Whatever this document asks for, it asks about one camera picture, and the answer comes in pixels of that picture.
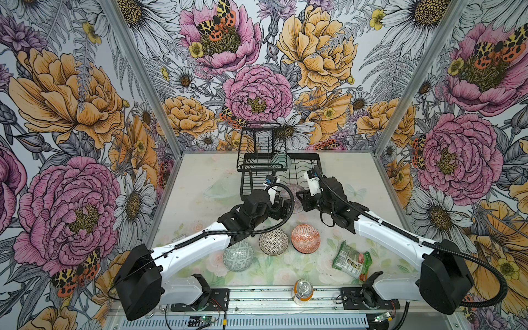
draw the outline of orange patterned bowl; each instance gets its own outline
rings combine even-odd
[[[291,243],[302,253],[314,253],[321,244],[319,232],[309,224],[298,225],[291,232]]]

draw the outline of black wire dish rack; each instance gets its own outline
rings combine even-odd
[[[296,192],[308,189],[304,173],[315,165],[321,168],[318,154],[287,150],[282,130],[282,127],[257,127],[256,124],[242,128],[237,159],[237,170],[242,172],[241,200],[244,201],[253,189],[263,189],[267,175],[278,177],[296,195]],[[288,199],[286,191],[281,188],[278,191],[280,196]],[[294,213],[302,209],[296,198]]]

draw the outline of can lid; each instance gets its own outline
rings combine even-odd
[[[314,295],[314,287],[306,279],[300,279],[295,283],[295,296],[301,301],[308,301]]]

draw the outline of green snack bag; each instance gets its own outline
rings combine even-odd
[[[341,243],[339,253],[332,263],[333,268],[344,271],[361,281],[366,280],[370,265],[372,265],[372,259],[369,252],[360,253],[346,245],[345,241]]]

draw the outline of wire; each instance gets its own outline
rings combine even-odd
[[[399,330],[403,326],[403,322],[405,322],[405,318],[407,317],[407,313],[409,312],[409,305],[411,304],[410,301],[405,302],[405,309],[403,310],[403,315],[401,316],[401,319],[398,321],[398,324],[392,329],[392,330]]]
[[[282,187],[284,190],[286,190],[286,192],[288,193],[288,195],[290,196],[291,200],[293,201],[294,200],[294,194],[291,192],[291,190],[284,184],[282,183],[272,183],[270,185],[268,185],[265,189],[265,191],[267,192],[268,190],[271,189],[271,187],[275,187],[275,186],[278,186],[278,187]],[[153,263],[154,261],[158,260],[159,258],[161,257],[167,257],[167,255],[171,252],[174,252],[178,249],[181,249],[183,247],[186,247],[188,246],[189,244],[192,244],[196,241],[199,241],[201,240],[202,238],[205,238],[207,236],[211,236],[211,235],[259,235],[259,234],[265,234],[267,232],[270,232],[270,231],[273,231],[279,227],[281,227],[283,224],[285,224],[291,217],[291,215],[293,214],[294,212],[294,203],[291,204],[289,210],[288,210],[288,213],[286,213],[286,216],[284,217],[284,219],[277,223],[276,225],[274,226],[271,226],[269,228],[265,228],[265,229],[261,229],[261,230],[248,230],[248,231],[238,231],[238,230],[210,230],[210,231],[205,231],[203,230],[202,233],[200,235],[197,235],[185,242],[182,242],[180,244],[176,244],[171,250],[167,251],[167,252],[164,252],[162,253],[161,255],[157,256],[156,258],[152,259],[151,261],[145,263],[143,266],[139,267],[138,269],[136,269],[135,271],[127,274],[126,276],[122,277],[122,278],[119,278],[117,282],[115,282],[111,287],[110,289],[108,289],[108,291],[110,292],[110,290],[112,290],[116,285],[118,285],[119,283],[121,283],[122,281],[126,280],[127,278],[129,278],[130,276],[132,276],[133,274],[137,273],[138,271],[142,270],[143,268],[145,268],[149,263]]]
[[[168,305],[165,307],[165,324],[167,325],[168,330],[172,330],[171,326],[168,324],[168,321],[167,321],[167,313],[168,313]]]
[[[328,186],[328,184],[326,184],[325,180],[326,178],[323,177],[319,167],[317,165],[314,166],[314,171],[315,173],[317,174],[317,176],[319,177],[319,181],[325,186],[326,189],[328,189],[332,194],[334,194],[334,196],[337,197],[337,199],[339,199],[340,201],[342,201],[343,203],[345,203],[348,207],[354,209],[355,211],[357,211],[359,214],[391,229],[392,231],[395,231],[397,232],[398,234],[404,236],[404,237],[407,237],[408,239],[412,240],[413,242],[420,242],[420,240],[418,239],[418,237],[416,237],[415,235],[405,231],[405,230],[402,230],[398,227],[396,227],[395,225],[387,222],[387,221],[383,221],[379,218],[376,218],[375,216],[371,215],[371,214],[368,214],[366,212],[364,212],[363,210],[357,208],[356,206],[354,206],[353,204],[351,204],[349,201],[347,201],[346,199],[344,199],[343,197],[341,197],[340,195],[338,195],[332,188],[330,188]],[[506,279],[504,278],[504,276],[502,276],[502,273],[500,271],[498,271],[495,267],[491,266],[490,264],[488,264],[487,262],[485,261],[482,261],[478,258],[475,258],[469,254],[466,254],[466,253],[463,253],[463,252],[460,252],[460,251],[453,251],[453,250],[450,250],[450,249],[447,249],[447,248],[444,248],[442,246],[439,246],[439,245],[436,245],[436,244],[432,244],[432,243],[429,243],[429,242],[420,242],[421,245],[425,246],[425,247],[428,247],[430,249],[433,249],[433,250],[437,250],[437,251],[441,251],[441,252],[446,252],[446,253],[451,253],[455,256],[458,256],[458,257],[461,257],[461,258],[464,258],[466,260],[469,260],[471,262],[474,262],[484,268],[486,268],[487,270],[489,270],[498,280],[499,282],[499,290],[497,292],[497,294],[491,298],[491,299],[488,299],[488,300],[485,300],[485,301],[461,301],[460,302],[460,306],[464,306],[464,307],[473,307],[473,308],[482,308],[482,307],[489,307],[489,306],[494,306],[496,304],[498,304],[499,302],[501,302],[505,297],[506,295],[508,294],[508,283],[506,282]]]
[[[213,300],[214,300],[213,298],[209,299],[210,302],[216,304],[216,310],[218,311],[218,318],[217,319],[220,319],[220,310],[218,309],[218,303],[215,303],[214,301],[216,301],[216,300],[214,300],[214,301]]]

